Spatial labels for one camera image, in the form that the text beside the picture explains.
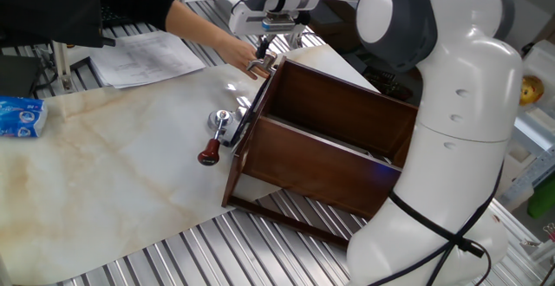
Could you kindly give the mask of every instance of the white marble tabletop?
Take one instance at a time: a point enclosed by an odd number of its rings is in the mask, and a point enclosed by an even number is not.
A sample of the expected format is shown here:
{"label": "white marble tabletop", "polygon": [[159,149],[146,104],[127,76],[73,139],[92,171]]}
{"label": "white marble tabletop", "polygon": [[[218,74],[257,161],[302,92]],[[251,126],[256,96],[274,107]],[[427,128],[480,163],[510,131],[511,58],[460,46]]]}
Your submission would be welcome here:
{"label": "white marble tabletop", "polygon": [[[288,57],[375,90],[329,46]],[[196,160],[206,118],[252,101],[261,83],[226,65],[47,99],[41,138],[0,138],[0,255],[12,282],[56,283],[228,211],[230,151],[213,167]],[[236,195],[276,190],[244,176]]]}

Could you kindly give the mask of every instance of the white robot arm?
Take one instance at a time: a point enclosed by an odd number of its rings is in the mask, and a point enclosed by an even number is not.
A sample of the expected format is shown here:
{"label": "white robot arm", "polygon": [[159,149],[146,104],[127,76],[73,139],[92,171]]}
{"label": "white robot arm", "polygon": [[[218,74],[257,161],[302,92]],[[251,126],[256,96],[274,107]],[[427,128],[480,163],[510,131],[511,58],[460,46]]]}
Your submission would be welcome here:
{"label": "white robot arm", "polygon": [[[258,35],[302,31],[298,17],[317,1],[242,0],[231,26]],[[486,271],[487,260],[463,251],[463,234],[474,251],[476,243],[483,246],[492,262],[506,252],[505,229],[493,215],[486,211],[477,223],[467,222],[491,199],[517,113],[522,63],[514,49],[494,39],[512,26],[512,2],[346,1],[358,2],[356,26],[365,48],[399,71],[416,66],[424,80],[394,195],[349,242],[350,284],[465,284]],[[431,257],[447,240],[422,218],[460,234],[457,245]],[[389,278],[425,258],[409,274]]]}

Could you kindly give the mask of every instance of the blue packaging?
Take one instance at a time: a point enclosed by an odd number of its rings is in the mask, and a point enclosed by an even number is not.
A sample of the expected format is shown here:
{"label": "blue packaging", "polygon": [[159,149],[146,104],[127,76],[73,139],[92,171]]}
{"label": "blue packaging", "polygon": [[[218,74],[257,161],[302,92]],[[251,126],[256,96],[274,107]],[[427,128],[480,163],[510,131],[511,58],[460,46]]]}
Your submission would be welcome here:
{"label": "blue packaging", "polygon": [[38,137],[47,113],[43,100],[0,96],[0,136]]}

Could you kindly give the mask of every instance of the document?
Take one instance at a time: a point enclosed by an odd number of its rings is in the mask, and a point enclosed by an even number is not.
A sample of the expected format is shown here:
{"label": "document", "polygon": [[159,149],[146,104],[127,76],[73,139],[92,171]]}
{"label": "document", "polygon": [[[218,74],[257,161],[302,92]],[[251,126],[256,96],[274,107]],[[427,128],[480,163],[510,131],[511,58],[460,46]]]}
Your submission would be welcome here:
{"label": "document", "polygon": [[205,64],[177,36],[163,31],[116,39],[91,49],[93,69],[106,86],[127,88],[191,73]]}

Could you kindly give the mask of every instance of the red knob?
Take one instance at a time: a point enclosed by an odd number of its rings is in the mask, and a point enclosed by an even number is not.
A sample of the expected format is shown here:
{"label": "red knob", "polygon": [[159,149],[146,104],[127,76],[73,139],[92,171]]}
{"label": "red knob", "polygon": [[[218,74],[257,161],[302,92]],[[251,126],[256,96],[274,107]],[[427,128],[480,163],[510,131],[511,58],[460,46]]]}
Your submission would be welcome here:
{"label": "red knob", "polygon": [[218,164],[219,161],[219,141],[216,139],[210,139],[208,145],[206,145],[206,150],[200,152],[198,160],[204,166],[213,166]]}

